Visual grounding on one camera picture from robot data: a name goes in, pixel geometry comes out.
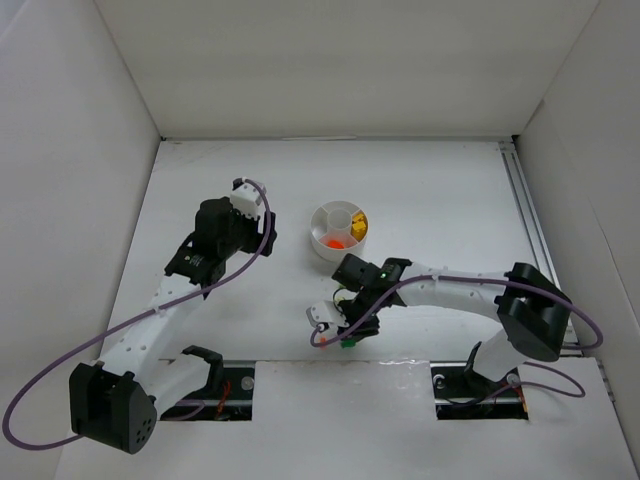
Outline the yellow tall lego brick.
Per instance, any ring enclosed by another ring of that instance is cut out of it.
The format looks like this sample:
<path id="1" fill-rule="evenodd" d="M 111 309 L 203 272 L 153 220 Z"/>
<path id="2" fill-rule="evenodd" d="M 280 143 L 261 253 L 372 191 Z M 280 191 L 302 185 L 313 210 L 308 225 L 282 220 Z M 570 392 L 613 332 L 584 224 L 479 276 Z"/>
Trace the yellow tall lego brick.
<path id="1" fill-rule="evenodd" d="M 357 241 L 362 241 L 368 231 L 368 226 L 365 221 L 356 221 L 351 225 L 351 236 Z"/>

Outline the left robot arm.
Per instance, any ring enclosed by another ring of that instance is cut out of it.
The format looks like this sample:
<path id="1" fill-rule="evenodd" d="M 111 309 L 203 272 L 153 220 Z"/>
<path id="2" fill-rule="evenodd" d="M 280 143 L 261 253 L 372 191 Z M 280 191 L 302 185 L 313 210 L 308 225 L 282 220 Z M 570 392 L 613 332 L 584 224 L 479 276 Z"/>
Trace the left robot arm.
<path id="1" fill-rule="evenodd" d="M 220 389 L 221 354 L 189 345 L 168 363 L 162 360 L 174 334 L 224 277 L 232 256 L 270 255 L 274 222 L 255 189 L 201 203 L 194 231 L 164 269 L 149 316 L 128 327 L 94 364 L 81 363 L 72 372 L 74 433 L 135 454 L 166 411 L 194 392 Z"/>

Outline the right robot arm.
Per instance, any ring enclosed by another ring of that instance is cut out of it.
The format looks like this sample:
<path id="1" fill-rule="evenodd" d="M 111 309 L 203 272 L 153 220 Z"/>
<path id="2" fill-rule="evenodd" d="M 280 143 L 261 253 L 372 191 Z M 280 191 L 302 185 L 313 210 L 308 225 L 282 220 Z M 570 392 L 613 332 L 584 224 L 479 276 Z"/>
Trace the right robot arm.
<path id="1" fill-rule="evenodd" d="M 527 360 L 553 363 L 563 349 L 570 300 L 540 271 L 517 262 L 506 272 L 465 273 L 429 268 L 403 258 L 382 266 L 346 255 L 332 275 L 355 296 L 338 303 L 355 341 L 379 333 L 378 313 L 390 307 L 433 306 L 476 314 L 501 326 L 474 345 L 466 373 L 497 383 Z"/>

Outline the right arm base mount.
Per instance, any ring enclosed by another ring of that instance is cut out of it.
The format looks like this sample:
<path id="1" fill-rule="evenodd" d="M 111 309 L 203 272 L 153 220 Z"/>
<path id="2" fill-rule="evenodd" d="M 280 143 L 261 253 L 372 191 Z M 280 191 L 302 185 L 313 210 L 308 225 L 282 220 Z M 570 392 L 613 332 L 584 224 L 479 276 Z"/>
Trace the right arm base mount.
<path id="1" fill-rule="evenodd" d="M 462 362 L 434 362 L 430 372 L 438 420 L 529 419 L 522 392 L 506 380 L 487 380 Z"/>

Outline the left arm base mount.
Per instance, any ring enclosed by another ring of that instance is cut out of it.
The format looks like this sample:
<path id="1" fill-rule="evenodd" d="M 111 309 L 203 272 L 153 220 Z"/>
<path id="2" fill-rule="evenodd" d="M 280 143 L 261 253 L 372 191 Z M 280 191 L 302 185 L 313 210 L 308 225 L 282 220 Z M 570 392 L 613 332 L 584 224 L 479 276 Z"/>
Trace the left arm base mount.
<path id="1" fill-rule="evenodd" d="M 229 361 L 216 390 L 186 396 L 161 416 L 162 421 L 244 422 L 252 419 L 255 363 Z"/>

